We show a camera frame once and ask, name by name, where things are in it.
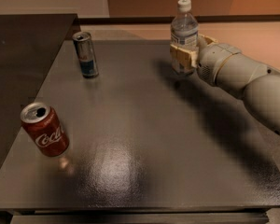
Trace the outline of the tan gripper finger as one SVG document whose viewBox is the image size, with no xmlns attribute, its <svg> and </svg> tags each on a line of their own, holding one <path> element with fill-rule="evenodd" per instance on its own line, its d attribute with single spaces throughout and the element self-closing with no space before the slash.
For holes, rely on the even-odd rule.
<svg viewBox="0 0 280 224">
<path fill-rule="evenodd" d="M 199 48 L 182 48 L 170 45 L 172 67 L 178 74 L 191 74 L 197 68 Z"/>
<path fill-rule="evenodd" d="M 207 36 L 207 35 L 202 35 L 198 34 L 198 46 L 200 48 L 205 48 L 207 46 L 216 44 L 217 40 L 214 39 L 213 37 Z"/>
</svg>

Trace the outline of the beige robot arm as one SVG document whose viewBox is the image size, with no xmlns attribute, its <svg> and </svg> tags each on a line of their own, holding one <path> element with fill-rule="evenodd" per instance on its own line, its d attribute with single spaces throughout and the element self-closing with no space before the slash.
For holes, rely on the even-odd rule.
<svg viewBox="0 0 280 224">
<path fill-rule="evenodd" d="M 198 35 L 184 45 L 171 38 L 170 53 L 184 68 L 244 103 L 256 120 L 280 135 L 280 71 L 245 56 L 238 48 Z"/>
</svg>

